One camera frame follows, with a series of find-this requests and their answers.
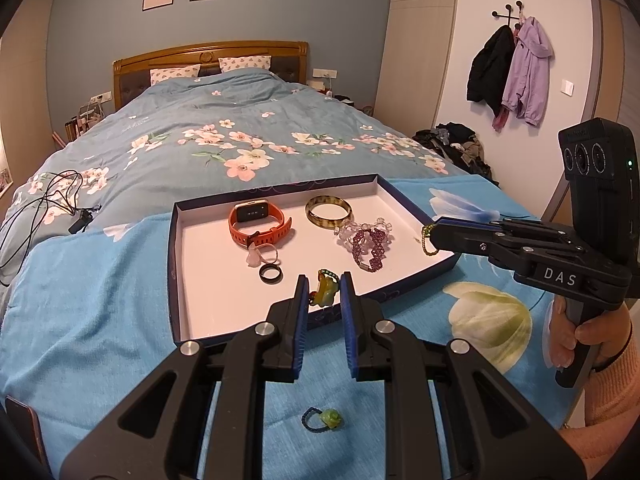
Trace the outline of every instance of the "pillow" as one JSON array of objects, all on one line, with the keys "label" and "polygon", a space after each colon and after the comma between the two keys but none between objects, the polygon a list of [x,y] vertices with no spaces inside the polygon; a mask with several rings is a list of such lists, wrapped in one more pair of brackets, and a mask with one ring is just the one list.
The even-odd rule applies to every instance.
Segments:
[{"label": "pillow", "polygon": [[229,72],[236,68],[263,68],[271,67],[271,56],[247,56],[247,57],[219,57],[220,70]]},{"label": "pillow", "polygon": [[172,77],[197,77],[200,71],[200,65],[177,66],[175,68],[152,68],[149,70],[151,74],[151,86],[161,81],[166,81]]}]

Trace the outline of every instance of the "pink sweater sleeve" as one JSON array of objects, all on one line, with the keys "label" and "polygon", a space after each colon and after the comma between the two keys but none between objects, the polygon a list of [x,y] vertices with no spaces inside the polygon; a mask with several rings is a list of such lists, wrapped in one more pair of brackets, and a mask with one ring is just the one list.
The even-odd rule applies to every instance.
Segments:
[{"label": "pink sweater sleeve", "polygon": [[593,478],[640,415],[640,355],[633,339],[611,366],[591,375],[584,391],[586,428],[560,434],[582,458],[588,478]]}]

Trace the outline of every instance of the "lavender coat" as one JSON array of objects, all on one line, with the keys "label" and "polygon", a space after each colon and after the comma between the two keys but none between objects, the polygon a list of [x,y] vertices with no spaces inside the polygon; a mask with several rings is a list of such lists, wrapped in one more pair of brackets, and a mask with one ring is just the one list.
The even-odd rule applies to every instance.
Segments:
[{"label": "lavender coat", "polygon": [[553,54],[540,22],[534,17],[527,18],[517,37],[502,104],[532,126],[540,124],[545,112],[549,59]]}]

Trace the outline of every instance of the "bed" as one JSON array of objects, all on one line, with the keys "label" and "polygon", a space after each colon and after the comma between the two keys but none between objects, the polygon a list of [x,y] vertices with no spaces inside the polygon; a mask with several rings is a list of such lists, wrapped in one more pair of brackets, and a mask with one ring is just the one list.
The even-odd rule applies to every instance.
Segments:
[{"label": "bed", "polygon": [[[175,202],[379,173],[432,217],[528,217],[491,183],[304,86],[307,50],[300,42],[241,41],[117,61],[116,113],[49,157],[16,190],[7,218],[41,195],[54,175],[76,170],[82,174],[78,207],[100,208],[86,232],[70,235],[74,219],[49,203],[22,268],[17,257],[0,270],[10,284],[0,308],[0,393],[36,410],[54,474],[72,447],[175,348],[166,297]],[[272,56],[271,72],[220,73],[218,57],[258,55]],[[197,63],[196,78],[150,86],[151,68]],[[238,153],[260,159],[260,168],[238,163]],[[56,177],[61,196],[68,180]],[[20,245],[35,207],[7,230],[2,263],[24,253]],[[211,286],[212,294],[221,286],[215,276]],[[462,256],[454,270],[384,309],[421,338],[471,340],[559,427],[577,393],[556,386],[543,359],[550,299],[485,258]],[[269,385],[266,479],[383,477],[382,385],[350,380],[341,331],[336,322],[310,332],[300,381]],[[345,427],[318,440],[300,425],[309,406],[339,408]]]}]

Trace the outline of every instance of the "blue-gray wall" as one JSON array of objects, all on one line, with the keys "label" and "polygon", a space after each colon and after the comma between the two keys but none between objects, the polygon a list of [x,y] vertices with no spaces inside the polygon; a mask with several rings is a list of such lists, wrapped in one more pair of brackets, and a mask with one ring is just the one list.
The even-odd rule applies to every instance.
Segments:
[{"label": "blue-gray wall", "polygon": [[113,88],[115,60],[218,40],[308,41],[309,68],[337,70],[334,90],[372,105],[389,1],[174,0],[143,12],[142,0],[54,0],[47,45],[52,127],[63,134],[82,104]]}]

